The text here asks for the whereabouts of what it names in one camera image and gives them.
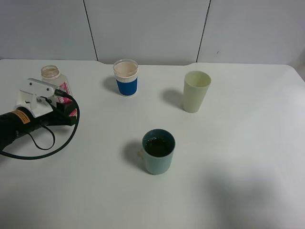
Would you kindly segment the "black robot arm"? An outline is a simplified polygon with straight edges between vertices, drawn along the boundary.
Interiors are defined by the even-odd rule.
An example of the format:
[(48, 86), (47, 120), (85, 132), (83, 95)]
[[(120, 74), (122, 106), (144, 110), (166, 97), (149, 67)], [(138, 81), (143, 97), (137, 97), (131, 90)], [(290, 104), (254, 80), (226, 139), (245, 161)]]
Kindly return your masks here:
[(73, 126), (76, 124), (76, 117), (70, 113), (76, 108), (75, 103), (57, 103), (51, 105), (51, 112), (35, 118), (31, 112), (18, 107), (16, 110), (2, 114), (0, 116), (0, 153), (5, 154), (3, 149), (12, 144), (16, 139), (31, 132), (44, 128), (52, 135), (55, 142), (55, 134), (49, 129), (50, 126)]

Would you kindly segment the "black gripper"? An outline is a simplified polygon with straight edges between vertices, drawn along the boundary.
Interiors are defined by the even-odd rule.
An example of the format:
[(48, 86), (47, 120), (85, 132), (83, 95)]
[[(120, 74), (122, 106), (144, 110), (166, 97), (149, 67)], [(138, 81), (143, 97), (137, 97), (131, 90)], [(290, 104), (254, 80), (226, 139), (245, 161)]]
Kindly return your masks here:
[(73, 116), (73, 102), (56, 103), (56, 108), (52, 112), (35, 118), (35, 127), (43, 126), (71, 126), (71, 117)]

